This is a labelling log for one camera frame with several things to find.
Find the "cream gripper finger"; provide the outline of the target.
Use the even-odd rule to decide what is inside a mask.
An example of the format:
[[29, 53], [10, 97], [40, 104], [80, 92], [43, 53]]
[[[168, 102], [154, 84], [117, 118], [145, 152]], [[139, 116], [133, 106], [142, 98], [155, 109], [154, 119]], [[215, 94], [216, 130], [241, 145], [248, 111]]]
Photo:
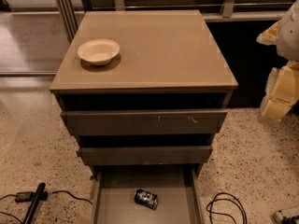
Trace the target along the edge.
[[273, 23], [270, 27], [257, 36], [256, 41], [266, 46], [276, 45], [279, 26], [280, 21]]
[[280, 122], [299, 101], [299, 62], [274, 67], [267, 79], [258, 121]]

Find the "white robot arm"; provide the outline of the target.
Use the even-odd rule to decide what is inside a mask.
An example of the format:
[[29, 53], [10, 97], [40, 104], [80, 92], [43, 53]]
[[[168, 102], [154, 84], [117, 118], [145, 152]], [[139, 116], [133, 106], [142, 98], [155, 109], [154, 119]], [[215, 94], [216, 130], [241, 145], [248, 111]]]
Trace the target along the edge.
[[288, 60], [280, 69], [272, 68], [260, 105], [258, 121], [274, 124], [299, 101], [299, 0], [279, 21], [259, 34], [256, 41], [275, 45], [277, 54]]

